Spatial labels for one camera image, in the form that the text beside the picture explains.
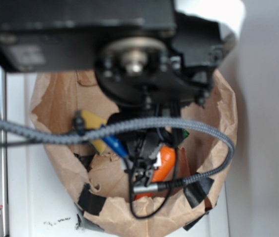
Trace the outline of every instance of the orange object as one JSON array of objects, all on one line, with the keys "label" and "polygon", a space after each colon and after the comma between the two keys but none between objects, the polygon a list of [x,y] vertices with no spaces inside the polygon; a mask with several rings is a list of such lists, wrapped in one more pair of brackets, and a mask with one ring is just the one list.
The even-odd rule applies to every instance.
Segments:
[{"label": "orange object", "polygon": [[[174,167],[175,151],[173,148],[163,146],[160,149],[160,156],[161,156],[161,166],[158,167],[157,170],[155,170],[154,176],[151,180],[152,183],[163,181],[166,178],[166,176],[169,174],[171,169]],[[138,194],[136,195],[135,200],[143,196],[151,197],[152,195],[153,193]]]}]

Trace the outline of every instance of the blue plastic piece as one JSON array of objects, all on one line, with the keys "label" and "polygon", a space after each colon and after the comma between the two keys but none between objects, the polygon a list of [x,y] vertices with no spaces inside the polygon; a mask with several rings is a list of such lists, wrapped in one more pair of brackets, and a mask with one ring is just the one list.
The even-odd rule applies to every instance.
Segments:
[{"label": "blue plastic piece", "polygon": [[115,153],[121,158],[126,158],[128,152],[124,149],[122,143],[115,136],[108,136],[102,139]]}]

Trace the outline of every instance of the brown paper bag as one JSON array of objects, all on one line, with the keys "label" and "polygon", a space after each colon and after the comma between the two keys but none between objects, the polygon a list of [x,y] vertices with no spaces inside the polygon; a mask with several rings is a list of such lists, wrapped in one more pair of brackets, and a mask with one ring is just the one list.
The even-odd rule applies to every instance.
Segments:
[{"label": "brown paper bag", "polygon": [[[234,92],[219,71],[215,71],[214,81],[215,87],[205,109],[191,104],[182,110],[182,116],[212,125],[236,143],[238,118]],[[89,110],[104,119],[117,112],[117,106],[97,86],[92,71],[39,75],[31,109],[35,127],[52,133],[70,131],[74,113],[80,109]],[[227,147],[222,142],[200,132],[189,132],[189,137],[181,145],[181,177],[214,169],[223,162],[227,154]],[[109,151],[102,156],[95,156],[88,173],[74,154],[92,154],[90,147],[46,145],[45,149],[76,204],[81,200],[85,184],[89,184],[88,193],[105,197],[99,213],[90,214],[85,211],[84,217],[105,232],[122,237],[163,237],[196,220],[215,207],[228,172],[227,168],[211,177],[211,189],[198,205],[191,205],[181,189],[153,218],[137,221],[129,211],[127,177],[121,171],[120,160],[115,154]],[[142,197],[134,201],[135,211],[138,215],[147,215],[158,208],[163,200],[163,197]]]}]

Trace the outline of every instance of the yellow object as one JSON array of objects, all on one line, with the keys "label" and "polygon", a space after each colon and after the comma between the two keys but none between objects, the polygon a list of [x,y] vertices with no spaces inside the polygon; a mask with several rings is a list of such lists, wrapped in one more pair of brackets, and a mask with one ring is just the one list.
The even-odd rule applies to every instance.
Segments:
[{"label": "yellow object", "polygon": [[[88,110],[81,110],[80,115],[85,121],[86,129],[98,129],[101,125],[106,124],[106,120],[104,118],[101,118]],[[91,144],[99,154],[102,154],[106,148],[106,143],[104,143],[101,139],[94,140]]]}]

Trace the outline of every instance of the green object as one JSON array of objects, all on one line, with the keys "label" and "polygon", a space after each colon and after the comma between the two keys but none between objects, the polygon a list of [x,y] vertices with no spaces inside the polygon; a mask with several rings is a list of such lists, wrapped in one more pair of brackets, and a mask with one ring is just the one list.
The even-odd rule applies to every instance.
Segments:
[{"label": "green object", "polygon": [[183,135],[183,139],[186,139],[190,135],[190,133],[187,130],[183,129],[182,135]]}]

